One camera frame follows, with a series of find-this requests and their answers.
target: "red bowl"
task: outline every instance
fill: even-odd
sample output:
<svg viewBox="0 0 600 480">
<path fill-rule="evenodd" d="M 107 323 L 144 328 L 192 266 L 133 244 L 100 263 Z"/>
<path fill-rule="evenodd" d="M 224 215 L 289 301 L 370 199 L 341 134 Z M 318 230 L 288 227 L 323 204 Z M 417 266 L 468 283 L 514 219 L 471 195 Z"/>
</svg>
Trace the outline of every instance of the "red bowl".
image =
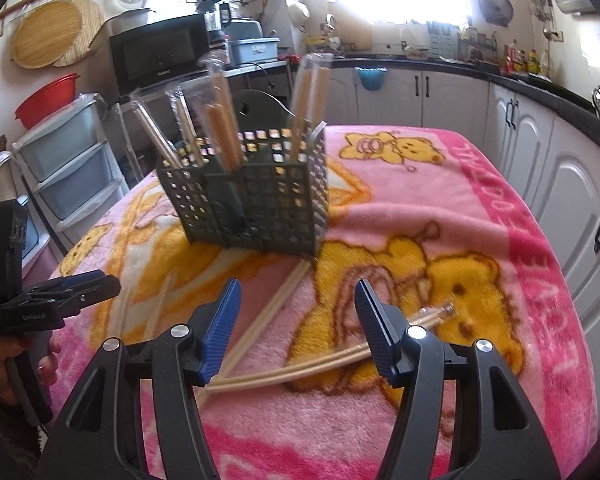
<svg viewBox="0 0 600 480">
<path fill-rule="evenodd" d="M 75 99 L 75 80 L 79 77 L 76 73 L 67 74 L 44 85 L 16 109 L 16 119 L 30 130 L 45 117 L 67 106 Z"/>
</svg>

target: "round wooden cutting board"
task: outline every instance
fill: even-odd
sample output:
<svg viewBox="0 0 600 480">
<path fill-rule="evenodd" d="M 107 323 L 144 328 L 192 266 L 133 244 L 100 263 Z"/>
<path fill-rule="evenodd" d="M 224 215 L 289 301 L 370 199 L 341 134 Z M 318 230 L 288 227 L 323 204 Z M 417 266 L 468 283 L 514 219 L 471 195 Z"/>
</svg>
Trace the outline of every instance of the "round wooden cutting board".
<svg viewBox="0 0 600 480">
<path fill-rule="evenodd" d="M 67 0 L 56 0 L 24 18 L 11 41 L 13 60 L 23 68 L 42 68 L 60 59 L 80 33 L 82 18 Z"/>
<path fill-rule="evenodd" d="M 104 23 L 104 15 L 100 6 L 93 0 L 68 0 L 74 4 L 80 11 L 82 17 L 82 27 L 80 34 L 75 38 L 74 44 L 54 66 L 68 66 L 77 63 L 89 53 L 91 40 L 95 38 Z"/>
</svg>

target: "cabinet door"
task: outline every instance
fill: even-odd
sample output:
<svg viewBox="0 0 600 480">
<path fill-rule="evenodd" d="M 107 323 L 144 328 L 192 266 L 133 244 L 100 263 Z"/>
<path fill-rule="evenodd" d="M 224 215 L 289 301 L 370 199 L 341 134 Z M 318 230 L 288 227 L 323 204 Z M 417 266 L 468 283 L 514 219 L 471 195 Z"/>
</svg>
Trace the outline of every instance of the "cabinet door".
<svg viewBox="0 0 600 480">
<path fill-rule="evenodd" d="M 330 71 L 329 96 L 324 112 L 327 124 L 359 124 L 354 76 L 352 68 Z"/>
<path fill-rule="evenodd" d="M 360 124 L 422 126 L 422 72 L 389 68 L 382 88 L 371 91 L 356 79 Z"/>
<path fill-rule="evenodd" d="M 531 205 L 549 150 L 555 113 L 517 96 L 510 117 L 511 140 L 502 174 L 522 200 Z"/>
<path fill-rule="evenodd" d="M 458 132 L 479 150 L 484 142 L 489 83 L 463 75 L 424 72 L 422 125 Z"/>
<path fill-rule="evenodd" d="M 515 92 L 504 86 L 490 84 L 489 111 L 482 152 L 500 173 L 504 170 L 509 154 L 511 126 L 507 121 L 515 96 Z"/>
<path fill-rule="evenodd" d="M 600 265 L 593 250 L 600 221 L 600 148 L 560 117 L 531 205 L 554 250 L 572 298 Z M 576 303 L 580 317 L 590 304 Z"/>
</svg>

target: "utensil rack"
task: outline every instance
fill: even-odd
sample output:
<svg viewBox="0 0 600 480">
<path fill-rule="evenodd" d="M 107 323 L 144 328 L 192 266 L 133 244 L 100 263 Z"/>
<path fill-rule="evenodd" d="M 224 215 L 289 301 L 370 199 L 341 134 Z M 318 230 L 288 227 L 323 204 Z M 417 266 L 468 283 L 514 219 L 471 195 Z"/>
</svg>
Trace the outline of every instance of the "utensil rack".
<svg viewBox="0 0 600 480">
<path fill-rule="evenodd" d="M 327 227 L 325 126 L 304 128 L 298 162 L 288 162 L 291 130 L 281 127 L 238 134 L 246 160 L 234 173 L 208 137 L 198 137 L 204 166 L 159 169 L 189 242 L 317 256 Z"/>
</svg>

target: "tablecloth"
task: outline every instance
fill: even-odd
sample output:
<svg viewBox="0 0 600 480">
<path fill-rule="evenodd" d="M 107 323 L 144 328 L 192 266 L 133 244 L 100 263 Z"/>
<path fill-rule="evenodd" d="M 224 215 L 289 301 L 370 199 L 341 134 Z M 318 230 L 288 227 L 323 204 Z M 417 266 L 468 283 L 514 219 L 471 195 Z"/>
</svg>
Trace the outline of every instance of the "tablecloth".
<svg viewBox="0 0 600 480">
<path fill-rule="evenodd" d="M 352 290 L 360 278 L 408 315 L 452 299 L 458 316 L 436 334 L 466 345 L 480 337 L 494 342 L 566 476 L 595 440 L 592 368 L 559 264 L 525 203 L 454 132 L 329 126 L 326 147 L 330 227 L 322 253 L 230 374 L 359 342 Z M 165 280 L 171 285 L 155 333 L 212 301 L 228 276 L 240 279 L 243 302 L 231 351 L 300 262 L 190 245 L 151 174 L 59 266 L 62 275 L 102 269 L 118 276 L 123 290 L 67 320 L 54 409 L 104 338 L 119 335 L 129 344 L 155 335 L 146 326 Z M 362 480 L 375 478 L 401 395 L 368 360 L 291 384 L 215 394 L 201 414 L 223 480 Z M 453 415 L 454 391 L 447 385 L 434 474 L 448 461 Z M 150 470 L 161 476 L 149 395 L 143 417 Z"/>
</svg>

